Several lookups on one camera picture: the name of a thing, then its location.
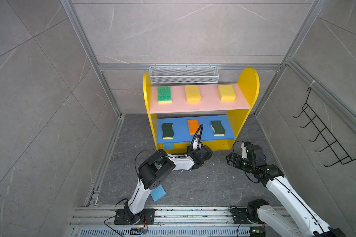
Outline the blue sponge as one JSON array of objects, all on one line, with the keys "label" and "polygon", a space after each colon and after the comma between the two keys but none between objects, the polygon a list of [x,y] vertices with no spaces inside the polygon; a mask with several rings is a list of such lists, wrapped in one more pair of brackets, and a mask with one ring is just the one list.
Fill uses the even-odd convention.
[{"label": "blue sponge", "polygon": [[160,200],[163,196],[166,195],[166,191],[164,190],[164,188],[162,187],[162,185],[159,185],[156,189],[153,189],[151,191],[151,196],[154,202],[157,202],[158,200]]},{"label": "blue sponge", "polygon": [[175,148],[175,144],[174,143],[165,143],[163,144],[163,149],[164,150],[171,150]]}]

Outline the orange sponge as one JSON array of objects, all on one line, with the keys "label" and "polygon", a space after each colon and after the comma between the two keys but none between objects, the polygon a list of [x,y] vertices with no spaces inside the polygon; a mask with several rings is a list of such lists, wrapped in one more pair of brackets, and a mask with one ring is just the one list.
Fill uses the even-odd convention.
[{"label": "orange sponge", "polygon": [[188,119],[188,130],[190,135],[194,135],[199,128],[199,121],[198,119]]}]

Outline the dark green scourer sponge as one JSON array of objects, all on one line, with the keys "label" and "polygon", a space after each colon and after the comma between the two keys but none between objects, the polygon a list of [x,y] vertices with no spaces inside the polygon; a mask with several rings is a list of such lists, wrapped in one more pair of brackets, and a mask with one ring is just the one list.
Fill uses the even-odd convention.
[{"label": "dark green scourer sponge", "polygon": [[211,128],[214,132],[214,136],[224,136],[225,135],[225,129],[222,125],[221,120],[212,120]]},{"label": "dark green scourer sponge", "polygon": [[173,123],[163,123],[162,126],[162,139],[173,139],[174,138],[174,130]]}]

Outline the yellow sponge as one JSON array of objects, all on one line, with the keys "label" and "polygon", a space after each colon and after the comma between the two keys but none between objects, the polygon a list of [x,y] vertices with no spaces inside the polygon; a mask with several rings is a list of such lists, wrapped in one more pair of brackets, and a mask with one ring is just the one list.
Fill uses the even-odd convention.
[{"label": "yellow sponge", "polygon": [[222,102],[233,102],[236,99],[232,85],[219,85],[218,93]]},{"label": "yellow sponge", "polygon": [[199,103],[201,101],[198,85],[185,86],[185,93],[187,103]]}]

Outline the bright green sponge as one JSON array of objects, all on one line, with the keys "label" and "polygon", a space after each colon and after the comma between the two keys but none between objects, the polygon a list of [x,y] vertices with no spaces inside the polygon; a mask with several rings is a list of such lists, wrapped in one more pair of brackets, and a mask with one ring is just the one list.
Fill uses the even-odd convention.
[{"label": "bright green sponge", "polygon": [[158,104],[172,103],[171,87],[158,87]]}]

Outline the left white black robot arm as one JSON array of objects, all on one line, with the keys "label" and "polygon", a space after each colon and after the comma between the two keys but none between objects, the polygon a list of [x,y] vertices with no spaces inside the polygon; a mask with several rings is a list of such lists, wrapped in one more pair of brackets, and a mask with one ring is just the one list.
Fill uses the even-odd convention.
[{"label": "left white black robot arm", "polygon": [[156,151],[138,167],[138,182],[132,197],[125,202],[124,208],[116,211],[114,224],[136,224],[145,218],[150,224],[154,219],[155,209],[144,209],[145,203],[153,190],[176,170],[195,170],[209,160],[213,151],[206,145],[199,145],[186,154],[173,155],[163,149]]}]

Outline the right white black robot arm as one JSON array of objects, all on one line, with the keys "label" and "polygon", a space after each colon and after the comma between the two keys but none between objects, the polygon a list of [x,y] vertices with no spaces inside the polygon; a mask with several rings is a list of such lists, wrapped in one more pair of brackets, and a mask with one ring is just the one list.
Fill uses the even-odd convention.
[{"label": "right white black robot arm", "polygon": [[344,232],[332,228],[320,218],[290,185],[284,173],[275,165],[268,165],[263,149],[251,142],[241,145],[242,153],[230,153],[227,164],[245,173],[252,174],[257,182],[266,187],[290,214],[292,221],[277,213],[264,199],[248,203],[246,212],[231,207],[234,220],[245,220],[252,224],[263,222],[282,237],[343,237]]}]

